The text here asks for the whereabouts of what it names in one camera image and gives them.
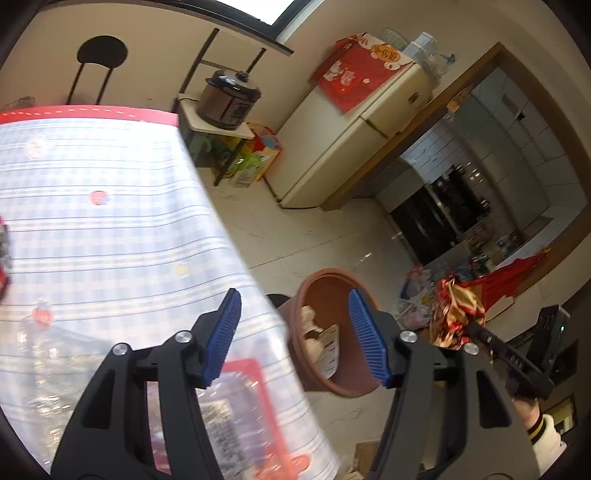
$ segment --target metal screw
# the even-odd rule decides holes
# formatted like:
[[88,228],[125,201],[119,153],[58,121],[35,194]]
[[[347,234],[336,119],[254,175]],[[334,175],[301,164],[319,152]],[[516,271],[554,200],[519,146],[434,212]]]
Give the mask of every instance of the metal screw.
[[174,336],[174,339],[178,343],[189,343],[192,337],[193,336],[191,335],[191,332],[189,332],[188,330],[183,330],[182,332],[177,333]]
[[464,345],[464,351],[469,355],[477,355],[479,350],[478,345],[475,343],[470,342]]
[[125,355],[127,353],[127,345],[118,343],[113,347],[113,353],[117,356]]
[[418,336],[416,333],[411,332],[410,330],[405,330],[400,334],[400,339],[403,342],[414,343],[417,341]]

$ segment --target paper label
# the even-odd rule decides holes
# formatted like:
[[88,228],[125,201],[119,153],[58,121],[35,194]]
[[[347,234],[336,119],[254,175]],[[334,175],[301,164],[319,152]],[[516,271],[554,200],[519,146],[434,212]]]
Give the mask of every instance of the paper label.
[[324,345],[324,350],[318,358],[316,366],[324,378],[328,379],[335,374],[339,367],[339,326],[333,325],[327,328],[318,335],[318,340]]
[[243,480],[248,463],[234,428],[234,412],[228,400],[200,403],[201,417],[213,453],[225,480]]

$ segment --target wooden door frame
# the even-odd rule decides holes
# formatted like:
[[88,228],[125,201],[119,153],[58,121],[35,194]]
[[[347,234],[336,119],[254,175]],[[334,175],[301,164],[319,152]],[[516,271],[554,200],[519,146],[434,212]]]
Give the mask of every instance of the wooden door frame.
[[495,68],[500,67],[540,111],[562,144],[587,197],[587,206],[550,244],[550,252],[520,285],[521,293],[534,285],[591,232],[591,161],[579,136],[556,101],[539,80],[500,42],[480,57],[449,87],[437,95],[407,127],[394,135],[321,205],[323,210],[340,209],[387,166],[386,157],[398,157],[435,125],[446,113],[447,104],[465,88],[476,86]]

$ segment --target rice cooker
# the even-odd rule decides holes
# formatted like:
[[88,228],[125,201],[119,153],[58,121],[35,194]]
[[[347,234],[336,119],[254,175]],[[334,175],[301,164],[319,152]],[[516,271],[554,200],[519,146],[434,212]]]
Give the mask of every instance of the rice cooker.
[[217,70],[207,79],[197,114],[218,128],[236,130],[260,97],[247,72]]

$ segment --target person's arm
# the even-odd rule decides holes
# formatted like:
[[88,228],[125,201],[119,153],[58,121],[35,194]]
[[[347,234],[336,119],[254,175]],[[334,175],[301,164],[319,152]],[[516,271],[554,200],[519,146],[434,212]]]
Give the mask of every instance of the person's arm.
[[554,428],[551,415],[543,415],[537,402],[513,400],[517,412],[524,421],[534,448],[535,458],[543,475],[566,448],[560,434]]

